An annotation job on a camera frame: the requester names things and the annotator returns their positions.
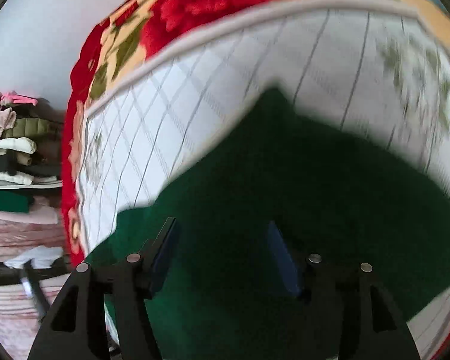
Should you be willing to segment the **green white varsity jacket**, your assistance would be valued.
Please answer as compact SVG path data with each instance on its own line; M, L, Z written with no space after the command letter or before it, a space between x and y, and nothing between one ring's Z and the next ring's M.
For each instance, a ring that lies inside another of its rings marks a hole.
M305 311L269 249L275 223L299 267L370 263L405 320L450 287L450 198L370 141L297 114L277 88L148 206L118 214L89 255L122 261L167 218L180 227L148 315L166 359L303 359Z

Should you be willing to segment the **clothes rack with folded clothes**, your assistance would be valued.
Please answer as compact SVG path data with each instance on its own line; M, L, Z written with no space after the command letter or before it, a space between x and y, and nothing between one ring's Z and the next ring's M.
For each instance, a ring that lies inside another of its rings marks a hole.
M0 352L26 359L40 321L26 281L49 302L67 277L62 189L63 113L42 97L0 92Z

